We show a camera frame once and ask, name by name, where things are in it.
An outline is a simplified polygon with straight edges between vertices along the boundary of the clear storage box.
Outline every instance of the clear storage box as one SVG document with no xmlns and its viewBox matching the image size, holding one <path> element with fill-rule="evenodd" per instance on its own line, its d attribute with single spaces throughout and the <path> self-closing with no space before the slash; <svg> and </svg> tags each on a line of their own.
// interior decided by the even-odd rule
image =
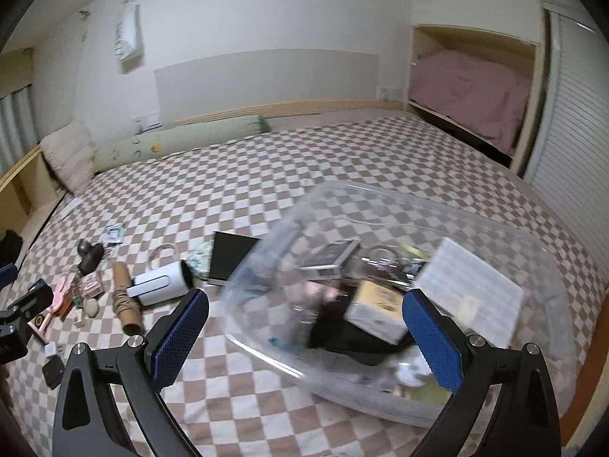
<svg viewBox="0 0 609 457">
<path fill-rule="evenodd" d="M 512 340 L 520 349 L 534 342 L 543 351 L 559 413 L 571 403 L 576 352 L 566 290 L 558 263 L 529 233 L 461 209 L 355 183 L 328 182 L 297 206 L 241 263 L 222 293 L 223 331 L 230 341 L 317 395 L 386 419 L 430 427 L 450 393 L 433 376 L 407 387 L 396 377 L 408 355 L 392 355 L 376 366 L 349 356 L 305 348 L 315 321 L 308 311 L 307 280 L 298 268 L 325 245 L 360 239 L 410 246 L 433 255 L 444 237 L 474 253 L 524 291 Z M 477 424 L 494 407 L 491 387 Z"/>
</svg>

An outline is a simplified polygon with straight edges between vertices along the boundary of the brown and white checkered fabric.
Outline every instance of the brown and white checkered fabric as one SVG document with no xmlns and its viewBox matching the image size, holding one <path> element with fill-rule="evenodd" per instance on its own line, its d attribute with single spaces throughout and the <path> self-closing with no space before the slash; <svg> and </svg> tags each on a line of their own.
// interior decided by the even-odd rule
<svg viewBox="0 0 609 457">
<path fill-rule="evenodd" d="M 99 241 L 108 224 L 126 227 L 125 242 L 114 253 L 137 275 L 159 244 L 173 243 L 185 255 L 217 230 L 263 236 L 299 196 L 327 180 L 411 193 L 537 236 L 558 260 L 579 366 L 583 363 L 604 299 L 589 254 L 483 155 L 415 117 L 264 134 L 99 175 L 81 207 L 64 220 L 56 212 L 45 226 L 11 299 L 38 278 L 55 284 L 78 261 L 77 240 Z M 169 260 L 162 258 L 161 264 Z M 102 266 L 110 290 L 112 275 Z M 177 382 L 163 390 L 203 456 L 407 456 L 416 447 L 424 430 L 322 400 L 237 352 L 220 332 L 215 291 L 208 294 L 211 317 Z M 145 327 L 175 304 L 148 308 Z M 97 318 L 83 328 L 72 323 L 55 319 L 50 327 L 51 339 L 66 346 L 66 357 L 77 342 L 105 348 L 126 340 L 108 294 L 100 300 Z M 49 456 L 57 391 L 43 381 L 44 362 L 42 346 L 32 340 L 28 355 L 11 363 L 9 382 L 26 438 L 40 455 Z M 149 455 L 124 394 L 119 389 L 115 394 L 138 452 Z M 465 454 L 472 445 L 470 440 Z"/>
</svg>

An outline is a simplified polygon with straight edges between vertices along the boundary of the pink fabric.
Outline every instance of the pink fabric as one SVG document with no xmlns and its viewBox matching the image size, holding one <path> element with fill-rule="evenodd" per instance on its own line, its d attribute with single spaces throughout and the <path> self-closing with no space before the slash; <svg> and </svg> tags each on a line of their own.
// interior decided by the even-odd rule
<svg viewBox="0 0 609 457">
<path fill-rule="evenodd" d="M 420 58 L 409 96 L 511 154 L 523 123 L 531 78 L 519 70 L 456 50 Z"/>
</svg>

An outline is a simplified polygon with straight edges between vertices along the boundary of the white shutter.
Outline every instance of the white shutter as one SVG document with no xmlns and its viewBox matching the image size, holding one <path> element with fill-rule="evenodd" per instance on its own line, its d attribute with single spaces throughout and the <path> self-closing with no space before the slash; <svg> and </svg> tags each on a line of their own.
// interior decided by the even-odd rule
<svg viewBox="0 0 609 457">
<path fill-rule="evenodd" d="M 546 106 L 525 180 L 609 277 L 609 44 L 550 12 Z"/>
</svg>

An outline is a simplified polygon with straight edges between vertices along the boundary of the black notebook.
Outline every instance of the black notebook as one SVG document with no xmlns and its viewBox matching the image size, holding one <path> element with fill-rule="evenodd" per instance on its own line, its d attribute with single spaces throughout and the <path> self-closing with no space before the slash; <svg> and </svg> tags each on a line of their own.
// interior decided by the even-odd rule
<svg viewBox="0 0 609 457">
<path fill-rule="evenodd" d="M 245 235 L 216 232 L 207 282 L 224 285 L 259 240 Z"/>
</svg>

